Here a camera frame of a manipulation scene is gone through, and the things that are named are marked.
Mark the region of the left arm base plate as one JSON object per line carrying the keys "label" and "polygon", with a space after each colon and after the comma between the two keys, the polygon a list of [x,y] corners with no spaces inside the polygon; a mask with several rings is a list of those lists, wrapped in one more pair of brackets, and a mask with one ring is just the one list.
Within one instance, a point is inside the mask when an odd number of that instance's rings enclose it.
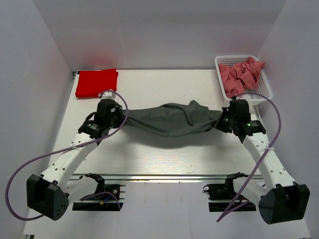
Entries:
{"label": "left arm base plate", "polygon": [[119,212],[124,204],[126,186],[124,184],[105,184],[97,191],[97,196],[73,203],[73,211],[81,212]]}

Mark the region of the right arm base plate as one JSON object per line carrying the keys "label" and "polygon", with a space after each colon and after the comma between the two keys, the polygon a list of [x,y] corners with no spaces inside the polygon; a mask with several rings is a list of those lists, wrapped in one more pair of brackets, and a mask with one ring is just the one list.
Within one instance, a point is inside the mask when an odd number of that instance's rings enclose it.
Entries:
{"label": "right arm base plate", "polygon": [[[207,184],[203,186],[203,192],[208,195],[208,207],[209,212],[223,212],[227,205],[231,202],[232,197],[226,192],[226,187],[224,184]],[[248,202],[248,200],[240,196],[234,204],[231,206],[232,208],[237,207],[241,203],[246,203],[239,209],[236,209],[236,212],[253,212],[256,211],[256,206]]]}

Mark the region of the dark grey t-shirt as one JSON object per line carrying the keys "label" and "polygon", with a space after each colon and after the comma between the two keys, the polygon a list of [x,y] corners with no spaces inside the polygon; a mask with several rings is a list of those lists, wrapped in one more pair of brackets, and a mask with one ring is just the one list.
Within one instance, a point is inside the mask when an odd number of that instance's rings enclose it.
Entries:
{"label": "dark grey t-shirt", "polygon": [[122,110],[127,125],[162,137],[180,137],[210,131],[221,115],[192,100],[187,105],[167,103],[155,108]]}

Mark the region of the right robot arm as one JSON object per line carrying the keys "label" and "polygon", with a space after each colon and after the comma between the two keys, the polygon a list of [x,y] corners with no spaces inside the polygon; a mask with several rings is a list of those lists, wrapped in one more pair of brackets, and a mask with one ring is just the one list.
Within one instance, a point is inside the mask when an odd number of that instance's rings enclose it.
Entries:
{"label": "right robot arm", "polygon": [[225,179],[226,195],[232,199],[243,196],[251,201],[267,224],[303,219],[310,191],[305,184],[298,184],[284,168],[260,121],[251,120],[248,112],[232,114],[223,108],[215,127],[239,138],[265,182],[262,187],[245,173],[230,174]]}

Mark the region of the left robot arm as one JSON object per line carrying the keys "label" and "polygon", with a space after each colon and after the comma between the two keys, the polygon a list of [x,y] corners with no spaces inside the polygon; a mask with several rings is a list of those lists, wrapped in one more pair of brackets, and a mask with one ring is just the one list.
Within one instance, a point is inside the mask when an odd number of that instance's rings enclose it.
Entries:
{"label": "left robot arm", "polygon": [[87,173],[79,179],[70,178],[86,157],[108,137],[111,129],[125,123],[122,106],[106,99],[89,114],[71,143],[71,149],[62,153],[39,176],[31,175],[26,182],[27,205],[38,213],[56,221],[68,206],[78,200],[109,197],[102,176]]}

